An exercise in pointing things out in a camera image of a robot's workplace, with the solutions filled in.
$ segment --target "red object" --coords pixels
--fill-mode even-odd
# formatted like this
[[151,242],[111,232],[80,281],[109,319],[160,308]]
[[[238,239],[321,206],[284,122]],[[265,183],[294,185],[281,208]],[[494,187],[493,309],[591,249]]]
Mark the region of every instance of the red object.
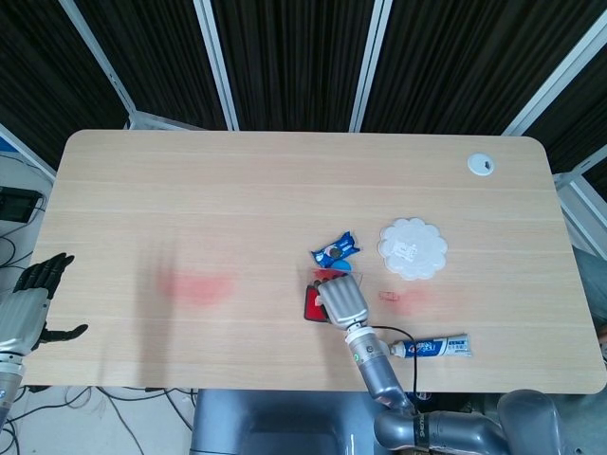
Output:
[[305,289],[305,306],[303,308],[303,318],[314,322],[328,322],[329,317],[324,310],[324,306],[316,304],[316,298],[319,296],[319,290],[309,285]]

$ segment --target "cable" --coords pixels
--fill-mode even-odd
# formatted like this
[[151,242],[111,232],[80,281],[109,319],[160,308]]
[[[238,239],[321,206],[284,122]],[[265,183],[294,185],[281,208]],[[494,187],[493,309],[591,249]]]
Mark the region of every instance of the cable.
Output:
[[72,406],[72,403],[74,403],[75,400],[74,401],[67,401],[67,394],[69,393],[70,389],[71,389],[71,387],[68,387],[67,389],[65,389],[64,401],[65,401],[65,404],[71,410],[79,410],[80,408],[84,408],[86,405],[88,405],[88,403],[91,401],[91,398],[93,397],[93,389],[91,389],[90,387],[87,387],[86,389],[88,389],[88,396],[86,397],[86,399],[84,400],[84,402],[81,405]]
[[407,337],[408,339],[410,339],[411,343],[414,344],[414,390],[413,390],[414,399],[412,401],[414,404],[415,413],[417,413],[417,341],[415,341],[415,338],[413,338],[413,336],[411,334],[405,332],[404,330],[398,329],[396,327],[392,327],[390,325],[374,325],[373,328],[381,329],[381,330],[394,330],[395,332],[399,332],[400,334],[402,334],[405,337]]
[[2,428],[2,431],[5,431],[10,435],[10,444],[7,446],[7,448],[3,449],[0,452],[0,455],[4,455],[5,453],[7,453],[13,446],[15,446],[15,453],[17,455],[21,455],[21,447],[19,447],[19,438],[17,438],[17,430],[15,429],[15,425],[12,422],[9,422],[9,426],[10,429]]
[[56,409],[56,408],[64,408],[64,407],[66,407],[66,406],[68,406],[68,407],[69,407],[69,405],[71,405],[71,404],[72,404],[72,403],[74,403],[76,400],[78,400],[78,399],[79,399],[81,396],[83,396],[83,395],[84,395],[84,393],[85,393],[86,391],[88,391],[89,389],[90,389],[90,387],[85,388],[83,391],[81,391],[81,392],[80,392],[78,395],[76,395],[74,398],[72,398],[71,400],[69,400],[69,401],[67,401],[67,402],[65,402],[65,403],[62,403],[61,405],[46,405],[46,406],[41,406],[40,408],[34,408],[34,409],[32,409],[32,410],[29,410],[28,412],[26,412],[26,413],[24,413],[24,414],[18,415],[17,417],[14,417],[14,418],[12,418],[12,419],[8,419],[8,421],[7,421],[7,422],[9,422],[9,423],[16,422],[17,420],[21,420],[21,419],[23,419],[24,417],[28,417],[29,415],[31,415],[31,414],[33,414],[34,412],[37,412],[37,411],[39,411],[39,410],[53,410],[53,409]]
[[135,436],[135,433],[133,432],[133,430],[131,430],[131,428],[128,426],[128,424],[122,418],[122,414],[120,414],[118,406],[116,406],[116,403],[114,403],[114,399],[110,396],[109,393],[106,393],[105,391],[103,391],[101,389],[101,387],[97,387],[97,389],[99,391],[101,391],[101,393],[103,393],[105,396],[107,396],[107,399],[110,402],[110,405],[112,405],[112,408],[114,408],[114,411],[116,412],[116,415],[118,416],[119,420],[122,422],[124,429],[126,429],[128,431],[128,433],[133,438],[133,441],[135,441],[135,444],[137,445],[137,448],[139,449],[139,452],[141,453],[141,455],[145,455],[145,453],[143,452],[143,448],[141,448],[141,444],[139,443],[137,437]]
[[0,235],[0,240],[6,240],[7,242],[9,242],[12,245],[12,254],[10,255],[10,258],[7,261],[5,261],[3,264],[0,264],[0,268],[8,268],[10,266],[13,266],[33,254],[33,251],[30,251],[25,256],[22,256],[19,259],[13,260],[15,257],[15,254],[17,252],[17,247],[16,247],[15,243],[7,236],[31,225],[36,220],[36,218],[38,218],[38,215],[40,214],[41,211],[46,212],[46,210],[45,210],[46,197],[43,194],[41,194],[41,196],[42,196],[42,204],[40,205],[40,207],[34,208],[34,209],[36,209],[36,213],[34,214],[34,216],[31,217],[31,219],[27,223],[25,223],[24,225],[22,225],[20,227],[16,227],[15,229],[10,230],[9,232],[5,232],[4,234]]
[[12,253],[10,253],[10,257],[6,259],[3,264],[0,264],[0,267],[4,267],[5,265],[10,264],[10,261],[14,259],[15,253],[17,252],[17,245],[11,239],[8,239],[4,236],[0,237],[0,240],[9,242],[10,246],[12,246]]
[[31,225],[34,221],[36,221],[36,218],[38,218],[38,215],[40,214],[41,211],[46,211],[46,196],[44,196],[42,193],[40,193],[40,196],[42,197],[42,204],[40,204],[40,207],[34,207],[34,209],[36,210],[36,213],[34,213],[34,216],[31,217],[31,219],[25,223],[24,225],[20,226],[20,227],[16,227],[13,230],[10,230],[9,232],[5,232],[4,234],[0,235],[0,238],[6,238],[7,235],[11,235],[14,232],[17,232],[18,230],[21,230],[23,228],[27,228],[29,225]]
[[17,264],[17,263],[19,263],[20,261],[23,261],[25,258],[27,258],[27,257],[31,256],[32,254],[34,254],[34,252],[33,252],[33,251],[30,251],[30,252],[29,252],[28,254],[26,254],[25,256],[22,256],[22,257],[21,257],[21,258],[19,258],[19,259],[15,259],[15,260],[14,260],[12,263],[10,263],[10,264],[6,264],[6,265],[0,265],[0,268],[8,268],[8,267],[11,267],[13,264]]
[[181,413],[181,411],[179,411],[179,408],[177,407],[177,405],[174,403],[173,398],[171,398],[171,395],[169,394],[168,391],[164,391],[164,396],[167,397],[167,400],[169,400],[169,403],[171,403],[171,406],[173,407],[173,409],[175,410],[175,412],[177,413],[177,415],[179,416],[179,418],[183,421],[183,423],[185,424],[186,427],[188,427],[188,429],[190,431],[193,430],[192,425],[190,424],[190,422],[188,422],[188,420],[183,416],[183,414]]
[[112,398],[112,399],[117,400],[117,401],[145,401],[145,400],[152,400],[154,398],[158,398],[159,396],[164,395],[164,393],[165,393],[165,390],[163,390],[160,393],[157,393],[156,395],[152,395],[152,396],[141,396],[139,398],[123,398],[121,396],[116,396],[116,395],[111,394],[109,391],[107,391],[103,387],[97,387],[96,389],[98,391],[100,391],[101,393],[103,393],[108,398]]

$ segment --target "red stain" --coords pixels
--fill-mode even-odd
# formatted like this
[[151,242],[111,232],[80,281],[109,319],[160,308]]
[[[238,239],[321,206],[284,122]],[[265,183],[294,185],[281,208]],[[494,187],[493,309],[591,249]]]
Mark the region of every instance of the red stain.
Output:
[[402,293],[380,291],[377,296],[393,313],[401,316],[410,316],[429,300],[428,292],[413,287]]
[[212,306],[228,297],[233,289],[233,278],[228,275],[189,275],[162,273],[156,277],[159,293],[193,306]]

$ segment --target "wooden table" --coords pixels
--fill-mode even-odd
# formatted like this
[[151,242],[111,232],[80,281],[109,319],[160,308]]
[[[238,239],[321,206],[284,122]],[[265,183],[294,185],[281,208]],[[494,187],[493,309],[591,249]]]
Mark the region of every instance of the wooden table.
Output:
[[[469,171],[476,152],[495,160],[491,176]],[[377,242],[414,216],[439,227],[447,266],[404,282]],[[373,323],[470,335],[472,358],[420,359],[420,390],[605,384],[535,140],[147,131],[84,131],[65,146],[34,261],[76,256],[49,327],[90,328],[28,357],[26,381],[364,390],[344,333],[303,319],[309,251],[346,230]],[[409,389],[411,360],[393,364]]]

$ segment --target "toothpaste tube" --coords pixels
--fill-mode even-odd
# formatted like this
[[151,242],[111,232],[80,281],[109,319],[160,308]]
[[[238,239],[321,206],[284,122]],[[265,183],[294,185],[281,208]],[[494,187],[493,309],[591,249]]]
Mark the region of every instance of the toothpaste tube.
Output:
[[[390,345],[390,354],[398,357],[413,357],[414,344],[409,340],[395,341]],[[438,357],[440,355],[472,356],[468,335],[417,341],[418,357]]]

